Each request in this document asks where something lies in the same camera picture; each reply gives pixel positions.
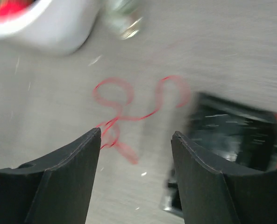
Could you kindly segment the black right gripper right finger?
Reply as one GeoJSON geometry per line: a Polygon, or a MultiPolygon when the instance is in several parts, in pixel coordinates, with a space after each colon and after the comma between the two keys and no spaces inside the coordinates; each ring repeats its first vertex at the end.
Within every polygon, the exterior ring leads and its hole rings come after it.
{"type": "Polygon", "coordinates": [[[277,169],[230,162],[180,132],[171,140],[187,224],[277,224],[277,169]]]}

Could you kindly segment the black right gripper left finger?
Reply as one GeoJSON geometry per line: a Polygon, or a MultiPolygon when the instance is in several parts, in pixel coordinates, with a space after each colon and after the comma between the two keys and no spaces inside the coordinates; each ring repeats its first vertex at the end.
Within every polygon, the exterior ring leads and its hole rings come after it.
{"type": "Polygon", "coordinates": [[[101,130],[17,168],[0,169],[0,224],[83,224],[100,153],[101,130]]]}

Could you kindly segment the black plastic bin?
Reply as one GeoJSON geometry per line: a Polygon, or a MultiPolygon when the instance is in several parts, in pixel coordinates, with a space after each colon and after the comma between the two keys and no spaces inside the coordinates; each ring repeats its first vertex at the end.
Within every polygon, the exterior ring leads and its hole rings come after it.
{"type": "MultiPolygon", "coordinates": [[[[268,172],[277,169],[276,114],[201,92],[182,134],[230,162],[268,172]]],[[[167,186],[168,210],[184,218],[174,163],[167,186]]]]}

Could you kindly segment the white plastic basket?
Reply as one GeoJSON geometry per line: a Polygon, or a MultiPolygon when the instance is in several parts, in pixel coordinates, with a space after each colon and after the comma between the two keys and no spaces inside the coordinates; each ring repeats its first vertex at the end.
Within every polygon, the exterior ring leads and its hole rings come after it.
{"type": "Polygon", "coordinates": [[[68,55],[87,40],[99,11],[97,0],[37,0],[22,15],[0,23],[0,40],[68,55]]]}

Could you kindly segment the clear glass bottle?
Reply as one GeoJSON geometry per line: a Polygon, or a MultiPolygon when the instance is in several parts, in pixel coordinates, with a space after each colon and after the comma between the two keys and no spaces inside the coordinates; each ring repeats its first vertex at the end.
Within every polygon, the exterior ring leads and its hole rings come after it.
{"type": "Polygon", "coordinates": [[[106,0],[105,24],[121,40],[135,36],[141,28],[141,0],[106,0]]]}

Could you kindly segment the red apple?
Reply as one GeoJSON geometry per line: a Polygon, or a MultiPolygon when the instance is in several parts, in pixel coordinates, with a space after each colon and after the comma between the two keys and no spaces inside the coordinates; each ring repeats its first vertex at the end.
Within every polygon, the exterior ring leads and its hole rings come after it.
{"type": "Polygon", "coordinates": [[[0,0],[0,22],[11,20],[24,13],[34,0],[0,0]]]}

